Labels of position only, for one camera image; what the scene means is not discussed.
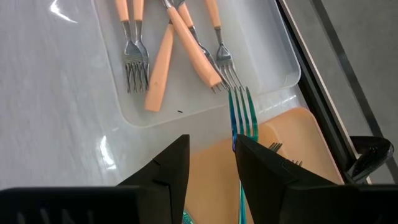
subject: fork tines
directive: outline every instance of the fork tines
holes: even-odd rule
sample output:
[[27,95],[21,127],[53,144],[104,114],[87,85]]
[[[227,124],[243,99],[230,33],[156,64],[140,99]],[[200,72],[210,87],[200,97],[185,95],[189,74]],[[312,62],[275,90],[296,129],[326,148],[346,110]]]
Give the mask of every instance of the fork tines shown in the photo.
[[217,50],[216,63],[225,77],[224,82],[227,86],[229,85],[231,88],[241,87],[244,89],[244,86],[238,77],[238,74],[236,73],[232,55],[222,41],[220,42],[220,47]]
[[301,166],[303,165],[303,161],[295,161],[295,160],[292,160],[292,162],[293,162],[294,164],[298,165],[299,167],[301,167]]
[[277,143],[277,142],[274,142],[274,143],[272,143],[268,148],[272,151],[272,152],[278,152],[279,151],[279,149],[282,147],[282,143]]
[[133,91],[137,93],[138,91],[148,90],[149,84],[146,75],[146,69],[141,62],[126,62],[125,69],[127,74],[127,92],[131,92],[131,82],[133,84]]
[[238,90],[236,88],[228,90],[229,115],[233,137],[236,140],[237,134],[244,134],[257,142],[259,129],[256,110],[254,109],[254,103],[248,87],[246,87],[245,92],[246,94],[243,93],[243,88],[241,87]]

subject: metal fork head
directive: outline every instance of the metal fork head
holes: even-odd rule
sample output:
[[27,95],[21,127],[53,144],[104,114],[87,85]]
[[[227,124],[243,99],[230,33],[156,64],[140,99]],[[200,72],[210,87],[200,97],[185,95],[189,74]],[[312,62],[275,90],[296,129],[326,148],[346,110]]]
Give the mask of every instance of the metal fork head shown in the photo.
[[301,166],[303,165],[303,161],[295,161],[295,160],[292,160],[292,162],[293,162],[294,164],[298,165],[299,167],[301,167]]
[[242,81],[236,73],[235,64],[231,53],[226,48],[223,37],[221,35],[221,28],[216,29],[219,47],[216,54],[216,64],[225,76],[226,80],[230,83],[231,87],[243,88]]
[[145,89],[149,87],[149,54],[142,43],[142,21],[134,21],[134,30],[136,31],[134,44],[138,47],[144,60],[144,73],[141,80],[144,81]]
[[283,145],[282,143],[274,142],[274,143],[272,143],[272,144],[269,146],[269,149],[270,149],[272,152],[278,152],[279,149],[281,149],[282,145]]
[[198,43],[199,47],[201,48],[201,51],[203,52],[203,54],[206,56],[207,60],[210,62],[211,66],[216,70],[218,76],[220,76],[222,82],[217,85],[217,89],[219,91],[221,91],[220,85],[224,88],[224,89],[229,89],[230,84],[227,82],[227,80],[225,79],[224,75],[221,73],[221,71],[218,69],[217,64],[213,58],[213,56],[211,55],[211,53],[209,52],[209,50],[207,50],[206,47],[204,47],[200,42],[199,42],[199,38],[198,38],[198,34],[197,34],[197,30],[195,28],[195,26],[191,26],[189,27],[189,31],[191,32],[193,38],[195,38],[196,42]]
[[235,151],[236,136],[238,134],[244,134],[257,142],[259,130],[256,110],[248,87],[246,87],[246,91],[243,88],[229,89],[228,101],[233,134],[233,150]]
[[131,92],[131,82],[133,82],[133,91],[137,92],[144,91],[142,85],[142,78],[145,77],[146,68],[144,63],[144,57],[141,54],[140,49],[131,40],[130,22],[123,22],[123,29],[126,35],[126,48],[124,49],[124,67],[127,75],[127,92]]

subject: fork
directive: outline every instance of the fork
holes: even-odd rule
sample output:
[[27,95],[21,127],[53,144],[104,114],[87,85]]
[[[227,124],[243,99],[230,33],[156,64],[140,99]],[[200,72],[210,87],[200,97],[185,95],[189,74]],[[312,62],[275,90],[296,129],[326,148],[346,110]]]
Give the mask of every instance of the fork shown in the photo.
[[178,13],[181,15],[181,18],[184,20],[184,22],[187,25],[189,31],[191,32],[193,38],[195,38],[195,40],[198,43],[199,47],[201,48],[202,52],[205,54],[207,60],[210,62],[211,66],[216,70],[217,74],[220,76],[220,78],[222,80],[220,85],[223,88],[227,89],[227,87],[229,87],[228,81],[225,79],[224,75],[219,70],[219,68],[218,68],[213,56],[209,52],[209,50],[206,47],[204,47],[199,41],[197,30],[195,28],[195,25],[193,24],[193,20],[189,13],[187,3],[185,2],[185,0],[176,0],[176,1],[174,1],[174,3],[175,3],[175,7],[177,8]]
[[211,23],[216,31],[218,44],[220,45],[216,54],[216,64],[222,71],[223,75],[230,84],[234,84],[235,87],[242,87],[243,84],[238,74],[236,73],[235,64],[231,53],[226,48],[223,35],[221,32],[221,20],[218,12],[218,6],[216,0],[205,0],[207,10],[210,15]]
[[272,151],[272,152],[278,152],[279,149],[282,147],[282,143],[277,143],[274,142],[272,143],[268,148]]
[[145,63],[144,82],[145,89],[149,87],[149,54],[144,44],[142,43],[142,21],[144,18],[144,0],[132,0],[132,7],[134,10],[134,43],[140,50]]
[[166,31],[160,43],[156,56],[154,69],[149,80],[149,90],[145,98],[145,109],[159,112],[166,90],[169,75],[170,59],[174,41],[174,27],[171,22],[167,24]]
[[[248,115],[248,109],[246,108],[246,101],[249,106],[250,111],[250,120]],[[236,137],[239,134],[245,134],[247,137],[252,139],[253,141],[258,141],[259,139],[259,129],[257,125],[257,117],[256,110],[254,108],[254,103],[249,91],[249,88],[246,87],[246,91],[243,90],[242,87],[233,89],[230,88],[228,90],[228,104],[229,104],[229,116],[231,118],[231,127],[232,127],[232,135],[233,135],[233,151],[235,151]],[[246,223],[246,207],[245,207],[245,196],[244,190],[242,187],[241,181],[239,181],[239,223]]]
[[296,165],[298,165],[299,167],[301,167],[303,165],[303,161],[294,161],[292,160],[292,162]]
[[195,224],[193,218],[186,209],[182,212],[182,224]]
[[127,75],[127,92],[131,92],[131,79],[134,82],[134,91],[137,92],[136,78],[139,77],[141,80],[141,76],[145,72],[144,58],[139,48],[131,40],[130,20],[126,0],[116,0],[116,8],[127,41],[123,55],[124,68]]
[[186,23],[177,12],[171,0],[161,0],[166,7],[167,14],[173,23],[173,27],[180,37],[180,41],[188,53],[193,68],[200,76],[200,78],[209,86],[213,87],[222,82],[221,77],[217,74],[216,70],[211,66],[205,54],[201,51],[195,38],[189,31]]

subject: orange-handled fork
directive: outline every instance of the orange-handled fork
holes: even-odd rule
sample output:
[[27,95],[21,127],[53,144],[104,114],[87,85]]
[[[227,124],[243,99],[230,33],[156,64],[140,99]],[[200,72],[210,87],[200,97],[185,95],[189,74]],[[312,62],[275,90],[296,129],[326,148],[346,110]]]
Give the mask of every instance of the orange-handled fork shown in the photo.
[[169,75],[173,41],[174,26],[169,22],[156,56],[152,75],[150,76],[149,90],[145,98],[146,110],[158,112],[162,106],[167,77]]
[[137,92],[137,80],[139,80],[139,91],[144,91],[142,76],[146,75],[145,60],[139,47],[131,40],[130,18],[126,0],[115,0],[120,21],[122,22],[124,35],[126,36],[126,47],[124,49],[123,60],[127,75],[127,92],[131,92],[131,82],[133,91]]
[[[213,70],[217,73],[217,75],[219,77],[221,77],[221,81],[223,81],[223,82],[221,82],[221,84],[225,87],[225,83],[227,83],[227,81],[223,78],[223,75],[218,70],[213,57],[211,56],[209,51],[207,49],[205,49],[203,46],[201,46],[199,44],[199,42],[197,41],[196,30],[195,30],[192,18],[190,17],[188,8],[187,8],[184,0],[179,0],[178,3],[176,3],[176,7],[178,8],[178,14],[179,14],[180,18],[185,23],[185,28],[188,27],[188,31],[191,33],[191,35],[195,39],[196,45],[199,45],[201,51],[203,52],[203,54],[205,54],[207,61],[210,62],[210,65],[213,67]],[[172,45],[173,45],[173,39],[174,39],[173,33],[174,33],[174,26],[172,25],[172,23],[170,21],[166,28],[165,35],[163,37],[163,41],[160,45],[160,49],[159,49],[158,55],[156,57],[154,70],[152,71],[152,75],[150,76],[149,91],[147,92],[146,102],[145,102],[146,110],[159,111],[160,107],[162,105],[165,87],[166,87],[166,83],[167,83],[167,76],[168,76],[168,72],[169,72],[169,63],[170,63],[170,58],[171,58],[171,53],[172,53]],[[200,55],[197,55],[197,53],[198,52],[196,51],[196,52],[190,54],[190,52],[188,51],[188,55],[190,56],[192,64],[194,65],[195,70],[197,71],[199,76],[202,78],[202,80],[208,86],[213,86],[214,84],[211,81],[215,80],[216,78],[214,78],[214,77],[212,78],[210,76],[211,74],[208,76],[203,75],[196,68],[196,66],[199,66],[199,67],[204,66],[205,68],[208,69],[208,65],[200,62],[201,58],[200,58]],[[194,57],[195,61],[193,61],[191,58],[192,54],[197,55]]]
[[202,52],[195,38],[189,31],[186,23],[174,8],[171,0],[163,0],[166,8],[167,14],[173,23],[174,29],[180,40],[188,53],[191,63],[196,70],[197,74],[201,79],[209,86],[213,87],[221,83],[221,78],[217,74],[216,70],[211,66],[210,62],[207,60],[205,54]]
[[148,51],[142,43],[142,22],[144,20],[144,0],[132,0],[132,7],[134,10],[134,43],[141,51],[145,63],[145,88],[148,90],[149,84],[149,55]]
[[220,45],[216,54],[217,66],[226,79],[230,82],[230,84],[234,85],[233,87],[242,88],[244,90],[244,85],[236,73],[232,55],[226,48],[223,36],[221,35],[221,20],[218,13],[217,0],[205,0],[205,3],[210,15],[211,23],[216,31],[218,43]]

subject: black object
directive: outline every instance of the black object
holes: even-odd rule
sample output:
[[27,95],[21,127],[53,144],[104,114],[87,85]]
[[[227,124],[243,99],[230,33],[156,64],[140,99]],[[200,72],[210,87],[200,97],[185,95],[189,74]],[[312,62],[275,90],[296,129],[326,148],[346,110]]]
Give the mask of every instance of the black object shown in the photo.
[[117,187],[3,190],[0,223],[181,224],[189,155],[183,135]]
[[394,146],[385,138],[351,136],[356,151],[361,157],[347,171],[351,182],[359,183],[390,159]]
[[335,185],[239,135],[236,163],[254,223],[397,223],[396,185]]

